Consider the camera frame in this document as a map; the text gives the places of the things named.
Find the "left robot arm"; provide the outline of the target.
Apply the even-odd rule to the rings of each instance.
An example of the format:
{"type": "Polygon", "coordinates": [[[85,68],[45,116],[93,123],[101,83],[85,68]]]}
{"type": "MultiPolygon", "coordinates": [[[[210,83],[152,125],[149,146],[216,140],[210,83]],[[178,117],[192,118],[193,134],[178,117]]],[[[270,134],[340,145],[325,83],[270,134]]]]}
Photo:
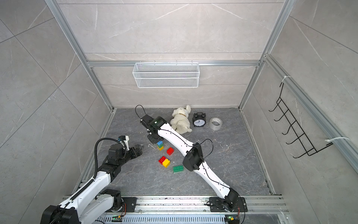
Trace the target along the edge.
{"type": "Polygon", "coordinates": [[[59,205],[50,205],[42,214],[41,224],[91,224],[106,211],[126,212],[120,190],[107,186],[128,161],[143,154],[142,145],[129,148],[124,159],[108,158],[95,177],[59,205]]]}

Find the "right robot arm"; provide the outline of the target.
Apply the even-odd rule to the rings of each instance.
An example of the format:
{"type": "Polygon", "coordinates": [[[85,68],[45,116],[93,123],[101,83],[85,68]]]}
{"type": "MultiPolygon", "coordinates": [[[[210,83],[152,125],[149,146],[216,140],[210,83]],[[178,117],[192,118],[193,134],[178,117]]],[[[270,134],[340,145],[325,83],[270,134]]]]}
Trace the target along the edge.
{"type": "Polygon", "coordinates": [[[140,119],[140,123],[147,129],[147,138],[151,143],[156,144],[165,139],[183,154],[183,166],[197,173],[212,187],[222,200],[221,209],[233,212],[238,208],[239,194],[212,171],[205,161],[200,143],[185,139],[160,116],[154,119],[146,114],[140,119]]]}

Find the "red square lego brick top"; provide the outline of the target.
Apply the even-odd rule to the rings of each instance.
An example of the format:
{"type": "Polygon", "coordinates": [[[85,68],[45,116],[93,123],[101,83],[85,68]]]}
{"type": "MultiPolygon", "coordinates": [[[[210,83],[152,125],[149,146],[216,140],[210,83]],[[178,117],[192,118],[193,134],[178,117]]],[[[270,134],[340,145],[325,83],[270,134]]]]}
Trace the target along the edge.
{"type": "Polygon", "coordinates": [[[167,154],[168,155],[172,155],[174,153],[174,149],[172,147],[170,147],[168,150],[167,150],[167,154]]]}

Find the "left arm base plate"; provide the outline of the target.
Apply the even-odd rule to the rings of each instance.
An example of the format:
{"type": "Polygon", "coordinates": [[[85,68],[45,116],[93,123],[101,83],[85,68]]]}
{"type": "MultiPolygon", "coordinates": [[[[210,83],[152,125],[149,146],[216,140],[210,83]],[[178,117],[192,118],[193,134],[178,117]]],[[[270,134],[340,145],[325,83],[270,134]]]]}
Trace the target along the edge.
{"type": "Polygon", "coordinates": [[[137,197],[122,197],[122,203],[121,206],[116,205],[112,208],[110,208],[109,210],[106,210],[105,212],[120,212],[120,213],[124,213],[125,212],[125,207],[126,207],[126,212],[134,212],[135,208],[136,208],[136,204],[137,204],[137,197]]]}

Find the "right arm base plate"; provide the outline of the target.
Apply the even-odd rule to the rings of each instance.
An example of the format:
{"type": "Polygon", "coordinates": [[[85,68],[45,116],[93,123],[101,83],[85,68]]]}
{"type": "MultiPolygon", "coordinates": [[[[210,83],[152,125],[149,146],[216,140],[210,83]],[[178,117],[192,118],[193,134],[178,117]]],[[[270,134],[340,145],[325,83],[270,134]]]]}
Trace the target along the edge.
{"type": "Polygon", "coordinates": [[[223,206],[223,199],[219,197],[210,197],[206,202],[206,206],[210,207],[211,212],[248,212],[246,200],[240,197],[232,207],[225,208],[223,206]]]}

